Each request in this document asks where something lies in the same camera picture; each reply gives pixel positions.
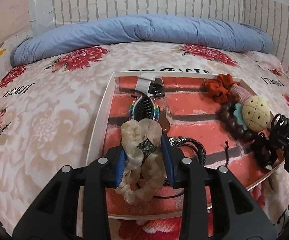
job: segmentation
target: black fabric label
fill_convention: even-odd
[[[137,148],[143,152],[143,160],[145,160],[151,153],[153,153],[157,146],[154,146],[148,138],[146,138],[142,143],[139,143]]]

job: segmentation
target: silver screw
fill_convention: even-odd
[[[69,165],[65,165],[61,168],[61,171],[64,173],[67,173],[71,170],[71,167]]]
[[[226,166],[220,166],[220,167],[219,167],[219,171],[220,171],[221,173],[227,173],[227,172],[228,172],[228,168],[227,168]]]
[[[106,164],[108,162],[108,159],[106,157],[101,157],[98,159],[98,163],[100,164]]]
[[[184,164],[190,164],[190,163],[192,163],[192,160],[191,160],[190,158],[183,158],[183,159],[182,159],[182,162],[183,162]]]

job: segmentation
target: blue blanket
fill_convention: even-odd
[[[65,25],[20,44],[13,67],[95,45],[134,41],[198,44],[225,51],[269,53],[272,38],[261,29],[223,20],[170,15],[130,15]]]

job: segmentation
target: teal felt leaf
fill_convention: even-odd
[[[237,124],[240,124],[242,125],[243,127],[243,130],[248,130],[248,127],[246,125],[246,123],[243,121],[243,116],[242,116],[242,104],[235,104],[234,105],[234,112],[233,112],[233,115],[237,118]]]

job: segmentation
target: brown scrunchie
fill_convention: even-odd
[[[208,79],[205,83],[206,88],[208,89],[208,94],[214,99],[217,103],[224,104],[228,101],[238,101],[238,97],[232,95],[230,88],[233,84],[238,84],[235,82],[231,75],[220,74],[217,76],[217,79]]]

